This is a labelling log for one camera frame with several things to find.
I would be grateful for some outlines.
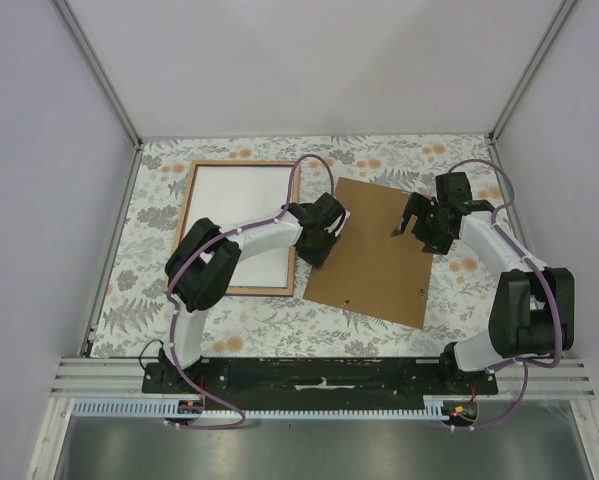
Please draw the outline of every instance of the whiteboard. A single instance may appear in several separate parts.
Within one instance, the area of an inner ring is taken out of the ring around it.
[[[221,226],[271,216],[286,200],[291,168],[289,165],[197,166],[184,232],[204,217]],[[290,265],[290,249],[264,252],[239,263],[230,286],[286,288]]]
[[[142,137],[490,131],[559,0],[69,0]]]

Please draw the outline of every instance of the cardboard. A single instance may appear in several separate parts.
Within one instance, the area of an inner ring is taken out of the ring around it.
[[[337,199],[351,215],[304,298],[414,328],[423,328],[432,255],[409,232],[390,236],[408,201],[394,188],[340,178]]]

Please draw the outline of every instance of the black cable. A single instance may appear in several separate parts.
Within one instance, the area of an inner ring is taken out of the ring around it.
[[[153,338],[148,343],[146,343],[146,345],[143,347],[143,350],[139,354],[139,366],[143,369],[144,372],[146,371],[146,367],[144,367],[143,363],[141,363],[141,358],[143,357],[143,354],[146,353],[146,350],[148,349],[148,347],[155,342],[159,342],[161,344],[161,348],[163,348],[163,341],[159,340],[158,338]]]

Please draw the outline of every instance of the gray floor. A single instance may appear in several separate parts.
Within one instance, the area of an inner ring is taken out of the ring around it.
[[[506,405],[482,402],[492,418]],[[73,418],[56,479],[592,479],[568,403],[527,403],[500,427],[267,420],[216,432],[159,420]]]

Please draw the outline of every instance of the floral tablecloth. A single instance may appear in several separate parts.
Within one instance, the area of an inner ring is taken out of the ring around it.
[[[163,294],[163,268],[193,160],[295,160],[304,153],[326,158],[336,179],[426,194],[435,192],[435,175],[454,163],[489,158],[479,135],[152,141],[141,159],[91,355],[137,356],[148,341],[168,331],[172,306]],[[497,179],[487,166],[469,165],[465,171],[475,197],[494,205],[502,202]],[[302,165],[301,201],[313,201],[327,188],[328,176],[319,162]],[[298,259],[292,298],[224,297],[208,315],[202,354],[438,355],[447,343],[486,328],[496,290],[496,280],[474,252],[455,242],[447,256],[434,258],[424,328],[417,330],[303,300],[309,273],[309,266]]]

